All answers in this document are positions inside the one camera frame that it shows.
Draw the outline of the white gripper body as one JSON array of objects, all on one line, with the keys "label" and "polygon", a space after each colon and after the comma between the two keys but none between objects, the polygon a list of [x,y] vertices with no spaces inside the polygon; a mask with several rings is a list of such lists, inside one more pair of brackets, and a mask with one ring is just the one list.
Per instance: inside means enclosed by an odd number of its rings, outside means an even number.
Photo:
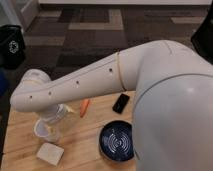
[{"label": "white gripper body", "polygon": [[55,124],[64,118],[67,113],[67,106],[65,104],[58,104],[40,111],[39,116],[47,124]]}]

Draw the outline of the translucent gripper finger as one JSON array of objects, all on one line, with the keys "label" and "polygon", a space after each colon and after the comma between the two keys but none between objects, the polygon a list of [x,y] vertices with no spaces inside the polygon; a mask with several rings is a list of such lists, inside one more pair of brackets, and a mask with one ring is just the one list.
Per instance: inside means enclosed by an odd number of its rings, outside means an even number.
[{"label": "translucent gripper finger", "polygon": [[70,106],[65,105],[65,107],[66,107],[68,112],[75,113],[74,109],[72,109]]}]

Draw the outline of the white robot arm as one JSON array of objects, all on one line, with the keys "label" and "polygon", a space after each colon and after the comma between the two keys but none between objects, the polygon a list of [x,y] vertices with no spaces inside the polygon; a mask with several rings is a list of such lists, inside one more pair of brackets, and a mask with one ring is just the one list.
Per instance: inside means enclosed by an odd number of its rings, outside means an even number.
[{"label": "white robot arm", "polygon": [[213,171],[213,65],[176,41],[121,50],[56,80],[30,69],[10,104],[55,123],[69,101],[124,91],[135,93],[136,171]]}]

